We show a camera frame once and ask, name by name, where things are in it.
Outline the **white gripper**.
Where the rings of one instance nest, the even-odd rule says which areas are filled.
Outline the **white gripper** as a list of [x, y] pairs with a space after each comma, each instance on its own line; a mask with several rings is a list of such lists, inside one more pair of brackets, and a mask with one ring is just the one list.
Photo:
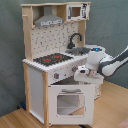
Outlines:
[[104, 77], [95, 70], [88, 69], [85, 65], [79, 66], [74, 74], [74, 80], [85, 83], [102, 84]]

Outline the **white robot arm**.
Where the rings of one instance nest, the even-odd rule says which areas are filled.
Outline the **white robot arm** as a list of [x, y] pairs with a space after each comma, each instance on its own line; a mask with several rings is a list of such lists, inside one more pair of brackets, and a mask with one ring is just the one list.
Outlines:
[[128, 62], [128, 46], [112, 57], [101, 48], [92, 48], [86, 63], [79, 66], [74, 74], [74, 80], [85, 83], [102, 84], [105, 77], [112, 76], [117, 69]]

